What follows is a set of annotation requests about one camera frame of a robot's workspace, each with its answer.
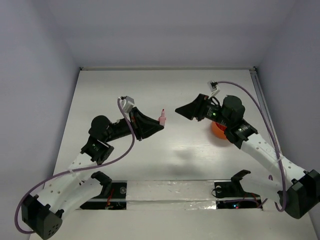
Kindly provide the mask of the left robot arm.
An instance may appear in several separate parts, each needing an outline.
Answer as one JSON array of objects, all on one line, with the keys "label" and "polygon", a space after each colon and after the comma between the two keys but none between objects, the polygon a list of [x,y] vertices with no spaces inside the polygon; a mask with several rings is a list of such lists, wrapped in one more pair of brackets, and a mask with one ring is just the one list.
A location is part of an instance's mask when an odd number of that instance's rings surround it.
[{"label": "left robot arm", "polygon": [[16,213],[31,228],[32,234],[48,240],[57,233],[63,220],[93,197],[108,197],[112,179],[100,171],[115,163],[108,161],[114,147],[109,142],[131,136],[131,144],[116,161],[124,158],[135,141],[146,139],[165,128],[166,117],[158,119],[142,114],[137,107],[119,106],[122,119],[112,123],[106,116],[98,115],[88,131],[89,138],[68,169],[57,173],[32,187],[20,200]]}]

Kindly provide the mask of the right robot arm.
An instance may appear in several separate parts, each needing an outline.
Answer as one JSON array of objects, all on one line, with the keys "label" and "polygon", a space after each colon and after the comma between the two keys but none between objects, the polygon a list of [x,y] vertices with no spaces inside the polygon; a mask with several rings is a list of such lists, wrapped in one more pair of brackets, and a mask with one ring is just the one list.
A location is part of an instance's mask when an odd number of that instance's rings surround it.
[{"label": "right robot arm", "polygon": [[209,96],[199,94],[189,104],[175,109],[189,120],[208,119],[226,127],[224,135],[238,149],[261,164],[272,179],[258,180],[250,171],[242,170],[231,179],[230,190],[235,196],[253,192],[266,197],[284,208],[294,219],[302,218],[320,202],[320,174],[294,164],[276,150],[244,120],[245,107],[233,95],[216,104]]}]

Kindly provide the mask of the aluminium table edge rail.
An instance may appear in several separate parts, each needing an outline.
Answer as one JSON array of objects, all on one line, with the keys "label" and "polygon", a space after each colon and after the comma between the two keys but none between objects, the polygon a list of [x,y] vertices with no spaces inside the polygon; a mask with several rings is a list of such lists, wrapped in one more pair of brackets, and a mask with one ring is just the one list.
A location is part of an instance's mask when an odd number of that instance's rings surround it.
[{"label": "aluminium table edge rail", "polygon": [[265,116],[266,121],[268,123],[268,126],[269,126],[269,128],[270,128],[270,130],[271,130],[271,132],[273,134],[275,142],[276,142],[276,144],[277,144],[277,146],[279,148],[279,152],[282,154],[280,143],[279,143],[279,140],[278,140],[275,128],[274,128],[274,124],[273,124],[273,121],[272,121],[272,118],[271,118],[271,115],[270,115],[270,111],[268,109],[267,102],[266,102],[266,99],[265,99],[265,96],[264,96],[264,93],[263,93],[263,90],[262,90],[262,86],[261,86],[261,83],[260,83],[260,80],[259,80],[257,69],[255,67],[253,67],[253,68],[251,68],[249,70],[249,73],[250,73],[250,76],[251,76],[251,79],[252,79],[252,82],[253,82],[253,86],[254,86],[254,89],[255,89],[255,92],[256,92],[256,95],[257,95],[257,99],[258,99],[260,108],[262,110],[262,113]]}]

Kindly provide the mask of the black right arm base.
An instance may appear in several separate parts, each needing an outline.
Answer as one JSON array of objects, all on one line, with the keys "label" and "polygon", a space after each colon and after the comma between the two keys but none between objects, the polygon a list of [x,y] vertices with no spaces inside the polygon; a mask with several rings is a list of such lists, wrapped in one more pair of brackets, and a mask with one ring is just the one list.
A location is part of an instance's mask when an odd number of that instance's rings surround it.
[{"label": "black right arm base", "polygon": [[231,177],[230,180],[218,181],[214,183],[211,195],[218,198],[245,198],[245,197],[260,197],[252,192],[243,190],[240,181],[244,176],[250,174],[249,170],[241,170]]}]

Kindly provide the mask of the orange round divided container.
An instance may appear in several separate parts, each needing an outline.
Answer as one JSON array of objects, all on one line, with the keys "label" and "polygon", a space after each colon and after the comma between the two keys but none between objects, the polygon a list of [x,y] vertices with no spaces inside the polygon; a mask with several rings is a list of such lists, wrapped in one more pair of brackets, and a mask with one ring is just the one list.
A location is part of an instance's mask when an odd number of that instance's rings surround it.
[{"label": "orange round divided container", "polygon": [[225,136],[226,126],[221,125],[215,121],[211,122],[211,131],[212,133],[219,139],[226,140],[227,137]]}]

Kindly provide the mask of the pink translucent pen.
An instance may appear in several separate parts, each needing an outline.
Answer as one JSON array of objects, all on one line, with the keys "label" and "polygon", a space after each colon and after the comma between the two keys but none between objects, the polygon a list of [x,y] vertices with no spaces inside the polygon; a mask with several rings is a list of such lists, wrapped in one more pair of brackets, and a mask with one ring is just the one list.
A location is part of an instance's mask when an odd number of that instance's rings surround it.
[{"label": "pink translucent pen", "polygon": [[161,115],[160,117],[158,118],[158,121],[159,121],[159,124],[161,126],[165,126],[165,123],[166,123],[166,115],[165,115],[165,109],[163,108],[162,111],[161,111]]}]

